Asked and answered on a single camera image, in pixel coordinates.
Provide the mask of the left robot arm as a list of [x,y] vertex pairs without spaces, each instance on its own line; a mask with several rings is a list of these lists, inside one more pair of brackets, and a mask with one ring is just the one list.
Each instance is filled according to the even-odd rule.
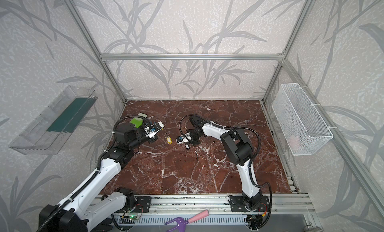
[[114,127],[115,141],[98,159],[97,167],[73,192],[57,205],[47,205],[39,214],[39,232],[90,232],[108,221],[120,210],[130,211],[138,206],[134,192],[118,188],[115,192],[91,206],[101,190],[129,163],[134,150],[144,143],[153,143],[161,122],[137,128],[132,123]]

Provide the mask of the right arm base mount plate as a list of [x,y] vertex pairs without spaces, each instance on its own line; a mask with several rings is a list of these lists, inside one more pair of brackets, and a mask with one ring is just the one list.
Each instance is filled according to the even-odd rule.
[[250,209],[247,207],[249,204],[245,202],[243,196],[229,195],[227,200],[231,206],[231,212],[261,212],[263,214],[267,214],[271,210],[269,197],[265,195],[257,197],[255,199],[255,203],[252,204]]

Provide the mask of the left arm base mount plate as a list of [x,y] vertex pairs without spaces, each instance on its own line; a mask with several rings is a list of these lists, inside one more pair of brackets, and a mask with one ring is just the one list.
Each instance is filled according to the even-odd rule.
[[127,213],[148,213],[150,211],[152,197],[139,196],[135,197],[135,204],[128,202],[128,204],[122,209]]

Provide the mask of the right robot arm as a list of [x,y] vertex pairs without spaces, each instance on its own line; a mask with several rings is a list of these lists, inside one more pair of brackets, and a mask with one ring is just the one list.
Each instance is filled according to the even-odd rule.
[[225,127],[193,114],[181,118],[179,131],[181,135],[177,137],[177,143],[185,144],[187,149],[200,144],[201,137],[212,137],[222,142],[228,159],[238,169],[245,208],[255,211],[266,197],[261,188],[270,186],[267,182],[258,184],[253,166],[261,150],[259,134],[251,128]]

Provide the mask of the key with yellow cap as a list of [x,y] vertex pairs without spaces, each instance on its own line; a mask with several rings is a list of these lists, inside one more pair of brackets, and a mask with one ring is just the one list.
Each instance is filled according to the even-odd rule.
[[168,144],[172,144],[172,138],[170,136],[170,133],[166,133],[166,140]]

